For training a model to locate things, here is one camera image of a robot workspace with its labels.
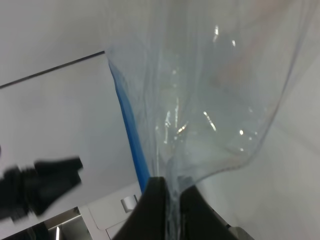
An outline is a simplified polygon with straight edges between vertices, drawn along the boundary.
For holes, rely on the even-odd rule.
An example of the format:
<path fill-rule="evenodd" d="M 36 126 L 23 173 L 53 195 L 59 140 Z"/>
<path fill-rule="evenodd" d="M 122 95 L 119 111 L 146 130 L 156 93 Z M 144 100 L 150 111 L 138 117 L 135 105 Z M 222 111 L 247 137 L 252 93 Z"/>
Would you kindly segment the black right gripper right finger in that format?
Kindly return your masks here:
<path fill-rule="evenodd" d="M 236 240 L 213 209 L 208 205 L 196 186 L 180 196 L 181 240 Z"/>

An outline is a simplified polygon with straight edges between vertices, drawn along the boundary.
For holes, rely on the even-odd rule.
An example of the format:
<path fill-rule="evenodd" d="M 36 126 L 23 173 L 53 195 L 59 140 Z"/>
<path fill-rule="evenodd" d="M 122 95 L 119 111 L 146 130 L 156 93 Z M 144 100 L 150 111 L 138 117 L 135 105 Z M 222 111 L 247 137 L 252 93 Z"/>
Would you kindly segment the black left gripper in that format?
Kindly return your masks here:
<path fill-rule="evenodd" d="M 81 159 L 37 160 L 33 167 L 13 166 L 0 177 L 0 219 L 41 216 L 56 200 L 81 184 Z"/>

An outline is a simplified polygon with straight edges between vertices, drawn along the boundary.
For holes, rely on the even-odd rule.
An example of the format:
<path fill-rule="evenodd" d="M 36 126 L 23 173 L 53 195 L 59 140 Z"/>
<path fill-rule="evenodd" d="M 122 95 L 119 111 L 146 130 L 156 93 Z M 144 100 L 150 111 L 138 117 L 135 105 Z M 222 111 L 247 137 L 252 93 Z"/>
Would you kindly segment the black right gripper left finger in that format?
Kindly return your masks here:
<path fill-rule="evenodd" d="M 164 240 L 167 188 L 163 177 L 149 178 L 137 206 L 114 240 Z"/>

